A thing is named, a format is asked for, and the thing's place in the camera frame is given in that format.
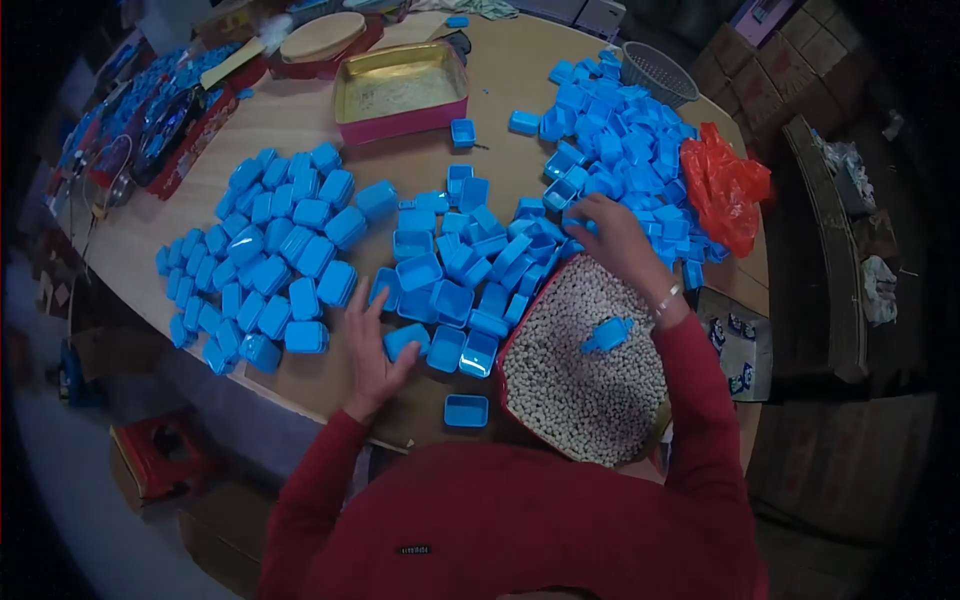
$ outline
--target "red plastic bag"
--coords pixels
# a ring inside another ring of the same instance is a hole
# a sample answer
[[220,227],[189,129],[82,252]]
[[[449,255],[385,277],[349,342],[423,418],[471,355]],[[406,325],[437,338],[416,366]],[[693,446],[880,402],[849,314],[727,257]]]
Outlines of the red plastic bag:
[[760,227],[755,204],[770,196],[770,169],[737,158],[714,123],[700,127],[700,138],[688,138],[680,149],[686,196],[710,239],[743,258],[754,249]]

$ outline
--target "stacked cardboard boxes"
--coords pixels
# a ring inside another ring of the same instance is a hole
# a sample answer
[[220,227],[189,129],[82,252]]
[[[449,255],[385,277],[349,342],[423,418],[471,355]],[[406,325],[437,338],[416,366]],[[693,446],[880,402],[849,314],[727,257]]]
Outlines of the stacked cardboard boxes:
[[821,135],[856,117],[874,63],[833,0],[807,0],[759,50],[724,25],[691,75],[763,156],[797,114]]

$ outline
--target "pile of blue boxes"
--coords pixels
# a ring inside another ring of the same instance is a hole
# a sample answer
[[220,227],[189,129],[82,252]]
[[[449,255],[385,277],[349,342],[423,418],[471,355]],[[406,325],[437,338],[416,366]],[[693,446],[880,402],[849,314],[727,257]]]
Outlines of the pile of blue boxes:
[[[557,104],[543,116],[512,117],[511,128],[559,143],[544,167],[553,183],[542,198],[521,198],[507,226],[487,206],[490,182],[468,164],[448,167],[445,191],[401,200],[386,180],[354,199],[353,175],[329,143],[289,159],[265,149],[244,160],[214,211],[220,223],[156,254],[167,298],[182,311],[170,322],[174,344],[188,347],[206,332],[203,356],[218,374],[240,359],[275,371],[280,341],[289,352],[325,352],[324,305],[346,306],[357,282],[338,252],[398,210],[396,265],[377,272],[368,300],[389,286],[384,310],[413,322],[384,337],[391,360],[418,341],[438,371],[489,376],[501,341],[558,261],[583,250],[561,228],[572,220],[551,220],[547,211],[563,212],[594,191],[631,209],[667,266],[684,261],[688,288],[702,285],[704,261],[728,252],[708,240],[686,201],[680,144],[697,132],[646,89],[622,86],[612,54],[600,58],[561,61],[550,74],[560,84]],[[454,134],[474,134],[472,123],[456,125]],[[560,140],[565,135],[576,147]],[[609,350],[629,329],[603,324],[584,351]]]

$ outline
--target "bracelet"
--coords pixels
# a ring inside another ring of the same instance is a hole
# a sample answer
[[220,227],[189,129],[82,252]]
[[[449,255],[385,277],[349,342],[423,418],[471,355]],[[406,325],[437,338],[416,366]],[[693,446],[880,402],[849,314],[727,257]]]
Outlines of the bracelet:
[[670,302],[672,302],[673,299],[680,294],[680,290],[681,290],[680,284],[674,283],[673,287],[670,288],[670,291],[667,292],[666,298],[661,300],[660,304],[657,304],[657,306],[654,308],[654,319],[656,321],[660,320],[660,317],[663,316],[663,312],[670,305]]

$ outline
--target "gray plastic basket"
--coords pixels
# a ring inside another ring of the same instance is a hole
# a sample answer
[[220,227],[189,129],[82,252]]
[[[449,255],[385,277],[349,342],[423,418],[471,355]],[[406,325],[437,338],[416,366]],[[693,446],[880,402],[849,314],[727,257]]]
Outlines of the gray plastic basket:
[[653,46],[638,41],[623,44],[620,81],[624,85],[646,87],[655,100],[671,108],[700,98],[693,78],[673,59]]

